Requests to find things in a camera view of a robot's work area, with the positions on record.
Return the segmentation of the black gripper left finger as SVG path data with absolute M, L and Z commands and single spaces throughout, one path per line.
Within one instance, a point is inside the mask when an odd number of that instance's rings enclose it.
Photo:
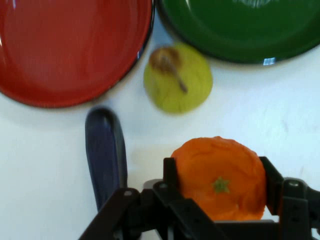
M 142 192 L 119 188 L 80 236 L 81 240 L 137 240 L 157 230 L 162 240 L 223 240 L 225 234 L 192 200 L 177 190 L 172 157 L 163 160 L 163 178 Z

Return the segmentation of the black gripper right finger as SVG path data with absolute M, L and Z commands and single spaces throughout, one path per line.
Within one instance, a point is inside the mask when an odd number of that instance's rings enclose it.
M 261 156 L 266 173 L 266 206 L 279 217 L 278 240 L 314 240 L 312 229 L 320 230 L 320 192 L 305 181 L 283 177 L 270 160 Z

